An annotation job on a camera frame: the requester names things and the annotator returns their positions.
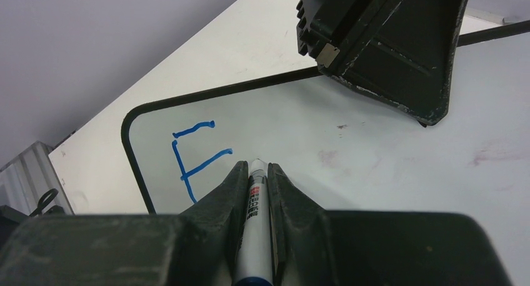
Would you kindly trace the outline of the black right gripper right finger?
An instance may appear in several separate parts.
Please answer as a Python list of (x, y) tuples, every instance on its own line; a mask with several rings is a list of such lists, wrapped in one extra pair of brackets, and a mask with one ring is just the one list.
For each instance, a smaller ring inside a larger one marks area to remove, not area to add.
[(268, 166), (275, 285), (510, 285), (463, 214), (326, 210)]

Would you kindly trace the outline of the white board marker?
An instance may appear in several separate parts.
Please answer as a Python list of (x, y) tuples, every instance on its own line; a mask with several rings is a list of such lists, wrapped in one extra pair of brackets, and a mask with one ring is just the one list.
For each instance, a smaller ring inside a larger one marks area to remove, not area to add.
[(250, 165), (248, 203), (236, 256), (233, 285), (273, 284), (267, 169), (268, 165), (260, 159), (254, 160)]

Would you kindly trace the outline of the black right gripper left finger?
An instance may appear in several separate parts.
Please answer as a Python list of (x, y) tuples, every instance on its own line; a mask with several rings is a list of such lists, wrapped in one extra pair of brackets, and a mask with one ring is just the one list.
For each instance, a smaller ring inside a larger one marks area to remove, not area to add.
[(248, 163), (180, 214), (44, 215), (1, 251), (2, 285), (231, 283)]

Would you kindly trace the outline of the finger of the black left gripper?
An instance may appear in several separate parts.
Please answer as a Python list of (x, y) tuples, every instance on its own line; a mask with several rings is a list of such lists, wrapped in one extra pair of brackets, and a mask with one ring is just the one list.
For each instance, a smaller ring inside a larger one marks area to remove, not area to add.
[(468, 0), (300, 0), (297, 49), (348, 89), (434, 126)]

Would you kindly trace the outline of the black-framed whiteboard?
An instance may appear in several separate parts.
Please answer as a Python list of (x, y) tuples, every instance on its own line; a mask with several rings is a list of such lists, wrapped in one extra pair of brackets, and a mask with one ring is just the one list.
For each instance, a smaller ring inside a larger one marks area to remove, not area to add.
[(150, 212), (177, 214), (239, 160), (278, 163), (326, 209), (454, 212), (529, 284), (529, 33), (457, 48), (433, 126), (315, 68), (140, 105), (122, 143)]

